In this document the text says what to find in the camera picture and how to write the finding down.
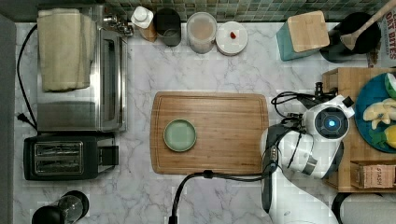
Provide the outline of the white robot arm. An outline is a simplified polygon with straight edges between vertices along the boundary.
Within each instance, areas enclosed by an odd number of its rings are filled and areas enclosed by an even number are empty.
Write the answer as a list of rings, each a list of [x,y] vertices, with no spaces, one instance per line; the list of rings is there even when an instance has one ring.
[[[322,179],[338,168],[354,116],[353,101],[337,95],[307,108],[299,127],[278,123],[261,138],[262,208],[273,224],[338,224],[332,210],[284,175],[288,169]]]

